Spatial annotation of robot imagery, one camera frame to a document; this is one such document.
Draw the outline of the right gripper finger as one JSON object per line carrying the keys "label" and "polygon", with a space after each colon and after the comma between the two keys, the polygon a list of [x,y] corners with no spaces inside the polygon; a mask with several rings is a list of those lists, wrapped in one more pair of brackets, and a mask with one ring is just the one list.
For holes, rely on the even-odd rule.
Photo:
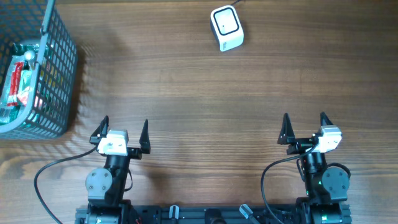
{"label": "right gripper finger", "polygon": [[293,144],[295,142],[295,134],[292,128],[290,117],[285,113],[282,120],[282,127],[280,130],[278,143],[279,144]]}
{"label": "right gripper finger", "polygon": [[333,123],[330,121],[326,113],[323,111],[320,113],[320,126],[330,126]]}

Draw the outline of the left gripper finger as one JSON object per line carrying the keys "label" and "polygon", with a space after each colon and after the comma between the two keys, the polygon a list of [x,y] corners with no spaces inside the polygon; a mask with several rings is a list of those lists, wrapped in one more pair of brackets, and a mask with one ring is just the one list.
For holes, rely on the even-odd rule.
{"label": "left gripper finger", "polygon": [[109,128],[109,117],[108,115],[106,115],[102,120],[102,122],[100,122],[98,137],[99,138],[105,137],[108,133],[108,128]]}
{"label": "left gripper finger", "polygon": [[149,138],[149,121],[147,119],[144,121],[139,144],[141,146],[141,149],[151,149]]}

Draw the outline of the light green snack pouch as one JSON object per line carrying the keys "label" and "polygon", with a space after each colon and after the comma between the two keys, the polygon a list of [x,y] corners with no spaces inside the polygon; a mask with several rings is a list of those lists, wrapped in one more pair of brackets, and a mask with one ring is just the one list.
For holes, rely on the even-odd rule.
{"label": "light green snack pouch", "polygon": [[25,106],[29,98],[30,82],[32,77],[32,70],[23,70],[19,82],[19,89],[17,93],[17,102],[19,105]]}

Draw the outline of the green 3M gloves package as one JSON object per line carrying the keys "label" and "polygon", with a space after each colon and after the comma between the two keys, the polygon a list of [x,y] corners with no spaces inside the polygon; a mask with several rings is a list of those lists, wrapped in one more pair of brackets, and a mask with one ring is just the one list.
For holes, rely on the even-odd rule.
{"label": "green 3M gloves package", "polygon": [[25,110],[25,106],[17,102],[17,93],[21,73],[24,69],[24,52],[39,51],[39,44],[14,44],[14,54],[8,65],[3,89],[1,92],[1,125],[9,124],[18,118]]}

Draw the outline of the yellow liquid bottle silver cap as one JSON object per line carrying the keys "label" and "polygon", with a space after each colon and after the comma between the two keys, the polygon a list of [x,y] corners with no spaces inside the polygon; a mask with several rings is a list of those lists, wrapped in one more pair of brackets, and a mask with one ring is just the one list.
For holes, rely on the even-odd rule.
{"label": "yellow liquid bottle silver cap", "polygon": [[24,69],[34,71],[36,58],[37,54],[35,51],[28,50],[24,52],[24,60],[25,60]]}

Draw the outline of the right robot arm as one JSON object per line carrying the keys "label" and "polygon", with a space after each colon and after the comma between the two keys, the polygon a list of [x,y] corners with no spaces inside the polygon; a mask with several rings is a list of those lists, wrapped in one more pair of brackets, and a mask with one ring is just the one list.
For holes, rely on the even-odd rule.
{"label": "right robot arm", "polygon": [[296,200],[298,221],[307,224],[351,223],[348,199],[351,172],[339,163],[327,163],[325,154],[342,140],[340,128],[320,114],[320,128],[309,138],[296,138],[289,115],[284,114],[277,143],[287,145],[288,155],[298,155],[297,166],[305,184],[306,197]]}

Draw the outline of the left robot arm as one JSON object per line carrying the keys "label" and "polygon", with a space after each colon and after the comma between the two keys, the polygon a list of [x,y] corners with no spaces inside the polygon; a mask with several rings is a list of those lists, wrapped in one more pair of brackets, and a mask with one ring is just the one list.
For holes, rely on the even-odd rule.
{"label": "left robot arm", "polygon": [[100,125],[90,136],[90,144],[95,151],[106,158],[102,168],[92,170],[85,180],[88,191],[88,207],[85,213],[77,217],[76,223],[141,223],[142,218],[133,208],[130,200],[123,195],[126,187],[130,160],[142,159],[143,154],[150,154],[149,122],[144,121],[139,147],[128,146],[126,130],[109,129],[109,117],[105,116]]}

